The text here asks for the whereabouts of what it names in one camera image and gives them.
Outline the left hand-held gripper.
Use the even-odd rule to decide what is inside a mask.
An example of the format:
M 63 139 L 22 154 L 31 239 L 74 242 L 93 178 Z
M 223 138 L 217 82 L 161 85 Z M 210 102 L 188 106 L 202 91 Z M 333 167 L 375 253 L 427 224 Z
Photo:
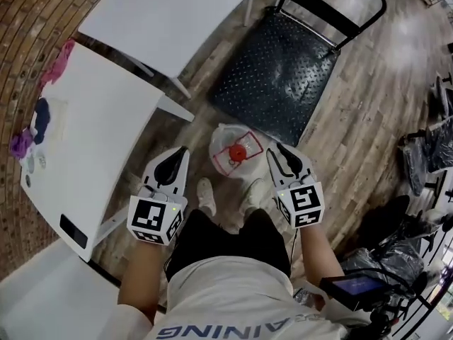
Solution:
M 152 159 L 142 174 L 138 195 L 130 197 L 127 228 L 142 242 L 170 244 L 183 223 L 188 200 L 183 197 L 190 152 L 184 146 Z M 164 192 L 152 187 L 164 187 Z

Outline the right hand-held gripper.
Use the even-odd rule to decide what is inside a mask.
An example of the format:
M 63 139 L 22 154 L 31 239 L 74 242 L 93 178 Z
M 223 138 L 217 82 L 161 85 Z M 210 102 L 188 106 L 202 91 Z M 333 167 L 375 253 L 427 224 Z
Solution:
M 317 181 L 310 159 L 298 149 L 277 143 L 292 175 L 287 175 L 271 148 L 266 151 L 274 184 L 277 209 L 293 229 L 318 224 L 323 219 L 325 202 L 321 182 Z

